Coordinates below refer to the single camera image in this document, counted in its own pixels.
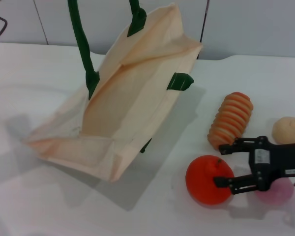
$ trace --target canvas bag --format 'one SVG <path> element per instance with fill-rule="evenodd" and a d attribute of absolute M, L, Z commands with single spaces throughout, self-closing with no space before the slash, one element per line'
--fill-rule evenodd
<path fill-rule="evenodd" d="M 138 0 L 130 0 L 132 23 L 95 72 L 77 1 L 68 3 L 87 86 L 68 98 L 26 143 L 46 161 L 115 181 L 193 83 L 188 73 L 202 45 L 184 35 L 177 5 L 146 15 Z"/>

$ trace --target green bag handle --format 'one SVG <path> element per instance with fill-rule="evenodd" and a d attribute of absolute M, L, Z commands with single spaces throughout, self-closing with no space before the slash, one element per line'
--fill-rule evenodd
<path fill-rule="evenodd" d="M 132 12 L 132 22 L 128 31 L 128 37 L 142 30 L 147 19 L 146 12 L 140 8 L 139 0 L 129 1 Z M 86 71 L 86 85 L 88 88 L 88 99 L 90 100 L 99 82 L 99 73 L 94 71 L 90 58 L 89 43 L 83 31 L 77 0 L 68 0 L 68 6 L 74 35 Z"/>

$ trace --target white wall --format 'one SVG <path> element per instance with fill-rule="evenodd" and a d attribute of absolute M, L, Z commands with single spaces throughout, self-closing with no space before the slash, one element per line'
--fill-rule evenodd
<path fill-rule="evenodd" d="M 0 16 L 8 21 L 0 42 L 46 44 L 33 0 L 2 0 Z"/>
<path fill-rule="evenodd" d="M 295 57 L 295 0 L 211 0 L 201 59 Z"/>
<path fill-rule="evenodd" d="M 67 0 L 35 0 L 49 44 L 76 45 Z M 146 11 L 173 0 L 140 0 Z M 207 0 L 175 0 L 187 35 L 200 40 Z M 92 52 L 104 54 L 131 23 L 129 0 L 78 0 L 82 25 Z"/>

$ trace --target table surface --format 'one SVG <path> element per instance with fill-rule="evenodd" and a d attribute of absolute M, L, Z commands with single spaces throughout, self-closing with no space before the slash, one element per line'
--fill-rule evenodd
<path fill-rule="evenodd" d="M 91 54 L 94 67 L 102 55 Z M 247 94 L 254 111 L 244 137 L 271 138 L 274 122 L 295 117 L 295 58 L 198 60 L 144 154 L 106 183 L 37 158 L 21 140 L 84 81 L 76 47 L 0 44 L 0 236 L 295 236 L 295 194 L 281 207 L 254 193 L 201 206 L 187 193 L 188 164 L 218 155 L 207 132 L 223 98 Z M 235 175 L 248 155 L 223 156 Z"/>

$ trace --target pink toy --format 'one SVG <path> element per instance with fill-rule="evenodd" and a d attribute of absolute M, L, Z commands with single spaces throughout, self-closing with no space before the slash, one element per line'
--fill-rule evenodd
<path fill-rule="evenodd" d="M 263 203 L 280 206 L 293 196 L 294 186 L 289 178 L 278 178 L 268 191 L 255 193 Z"/>

